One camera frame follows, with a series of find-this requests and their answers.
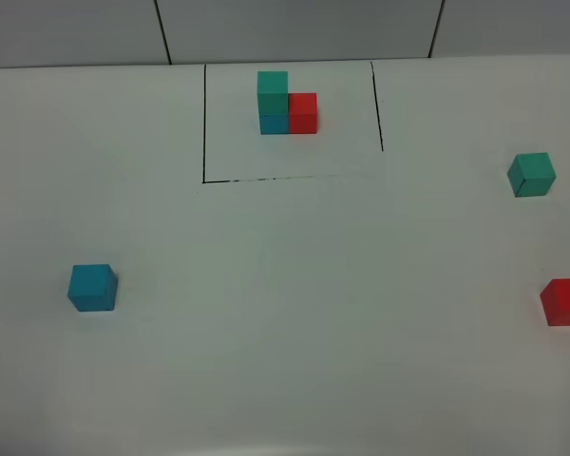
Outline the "blue template block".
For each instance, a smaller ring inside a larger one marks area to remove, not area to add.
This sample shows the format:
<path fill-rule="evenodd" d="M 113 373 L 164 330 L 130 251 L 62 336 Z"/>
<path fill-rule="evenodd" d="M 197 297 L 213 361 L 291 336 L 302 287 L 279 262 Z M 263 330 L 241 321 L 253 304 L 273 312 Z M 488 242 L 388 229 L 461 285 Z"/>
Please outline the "blue template block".
<path fill-rule="evenodd" d="M 261 135 L 288 135 L 289 116 L 285 115 L 260 115 L 259 128 Z"/>

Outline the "red template block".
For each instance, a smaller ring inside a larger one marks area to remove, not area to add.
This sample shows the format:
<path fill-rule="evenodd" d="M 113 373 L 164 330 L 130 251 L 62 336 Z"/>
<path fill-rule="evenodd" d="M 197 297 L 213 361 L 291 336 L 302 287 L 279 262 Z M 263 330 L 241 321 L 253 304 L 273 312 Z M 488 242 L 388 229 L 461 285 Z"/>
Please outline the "red template block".
<path fill-rule="evenodd" d="M 316 93 L 290 93 L 289 133 L 316 134 L 318 130 L 318 105 Z"/>

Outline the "green template block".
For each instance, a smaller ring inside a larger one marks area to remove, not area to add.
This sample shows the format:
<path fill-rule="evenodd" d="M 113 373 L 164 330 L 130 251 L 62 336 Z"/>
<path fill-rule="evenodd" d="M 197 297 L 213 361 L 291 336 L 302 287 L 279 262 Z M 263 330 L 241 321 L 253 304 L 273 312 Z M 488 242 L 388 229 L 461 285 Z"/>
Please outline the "green template block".
<path fill-rule="evenodd" d="M 256 98 L 260 116 L 287 115 L 288 72 L 259 71 L 256 79 Z"/>

